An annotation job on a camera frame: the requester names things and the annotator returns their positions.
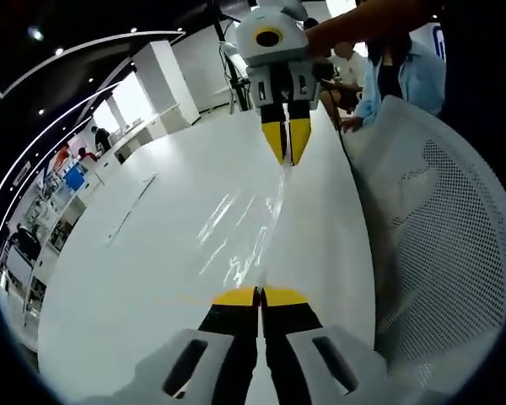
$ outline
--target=white table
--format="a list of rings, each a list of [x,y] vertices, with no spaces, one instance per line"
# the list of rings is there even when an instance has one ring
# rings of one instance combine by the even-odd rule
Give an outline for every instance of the white table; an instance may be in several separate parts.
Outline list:
[[[361,204],[322,107],[312,126],[265,256],[266,282],[299,290],[324,325],[342,325],[372,348],[374,277]],[[110,395],[178,330],[198,328],[212,299],[237,283],[234,271],[224,282],[232,246],[205,271],[202,264],[224,239],[236,247],[259,231],[258,208],[277,194],[281,173],[254,111],[138,149],[78,221],[47,288],[38,356],[51,386],[68,401]],[[243,208],[253,195],[240,231],[231,233],[241,212],[232,208],[206,250],[197,248],[226,196]],[[260,274],[252,267],[241,285],[256,285]],[[250,397],[275,395],[261,394],[267,372],[256,370]]]

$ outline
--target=window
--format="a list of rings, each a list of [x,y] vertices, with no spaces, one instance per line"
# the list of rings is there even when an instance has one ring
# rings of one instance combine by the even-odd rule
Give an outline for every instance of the window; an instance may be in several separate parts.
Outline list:
[[[118,121],[116,121],[115,116],[113,116],[106,101],[103,101],[94,111],[94,121],[97,127],[104,128],[110,133],[116,132],[120,129]]]
[[[131,126],[139,118],[146,119],[153,114],[152,106],[135,73],[130,73],[116,87],[112,95],[128,126]]]

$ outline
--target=chair backrest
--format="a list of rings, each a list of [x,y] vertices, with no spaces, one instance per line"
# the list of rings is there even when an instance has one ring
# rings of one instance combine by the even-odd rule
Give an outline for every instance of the chair backrest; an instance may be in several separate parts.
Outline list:
[[[393,97],[353,168],[374,255],[375,348],[392,375],[455,392],[506,322],[506,193],[460,135]]]

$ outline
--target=plastic wrap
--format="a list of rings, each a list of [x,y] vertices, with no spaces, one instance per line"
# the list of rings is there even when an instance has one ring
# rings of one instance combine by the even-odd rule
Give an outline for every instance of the plastic wrap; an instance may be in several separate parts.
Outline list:
[[[224,196],[197,236],[191,265],[200,269],[199,274],[223,269],[225,288],[239,288],[247,274],[256,281],[256,286],[263,286],[266,252],[290,174],[291,165],[284,162],[272,196],[259,196],[244,188]]]

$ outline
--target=light blue shirt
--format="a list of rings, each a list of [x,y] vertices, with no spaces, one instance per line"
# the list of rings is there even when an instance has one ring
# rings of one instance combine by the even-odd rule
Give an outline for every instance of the light blue shirt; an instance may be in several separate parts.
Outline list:
[[[363,86],[363,98],[356,106],[355,116],[363,118],[363,124],[374,121],[382,99],[378,78],[382,61],[374,66],[368,60]],[[403,100],[416,105],[433,115],[438,115],[444,102],[444,78],[446,64],[434,53],[416,42],[412,42],[409,56],[399,69],[399,85]]]

